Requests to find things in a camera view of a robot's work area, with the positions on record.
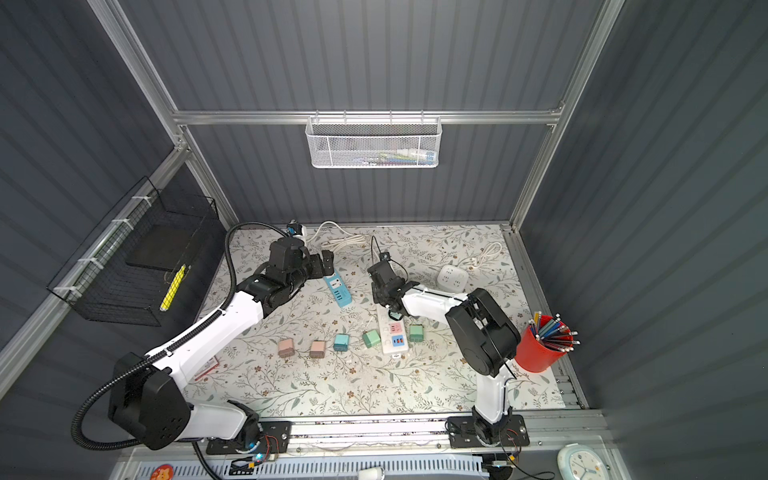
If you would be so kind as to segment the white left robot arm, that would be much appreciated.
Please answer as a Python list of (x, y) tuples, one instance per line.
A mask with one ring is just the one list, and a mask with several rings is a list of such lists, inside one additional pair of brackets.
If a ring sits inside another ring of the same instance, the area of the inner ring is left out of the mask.
[(258, 414), (237, 401), (188, 402), (183, 391), (202, 367), (245, 330), (288, 303), (309, 280), (333, 275), (329, 250), (312, 254), (296, 237), (280, 237), (253, 275), (237, 281), (226, 300), (202, 321), (151, 350), (148, 365), (112, 390), (110, 420), (140, 444), (159, 450), (179, 440), (234, 440), (245, 449), (260, 441)]

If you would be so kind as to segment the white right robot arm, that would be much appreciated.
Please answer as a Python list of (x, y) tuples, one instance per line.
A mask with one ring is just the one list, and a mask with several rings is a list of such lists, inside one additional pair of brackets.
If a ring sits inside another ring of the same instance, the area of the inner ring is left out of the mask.
[(487, 426), (499, 426), (510, 411), (507, 382), (514, 374), (508, 362), (516, 355), (521, 335), (491, 293), (482, 288), (469, 293), (429, 289), (397, 275), (386, 260), (369, 267), (368, 275), (376, 304), (448, 325), (477, 374), (473, 415)]

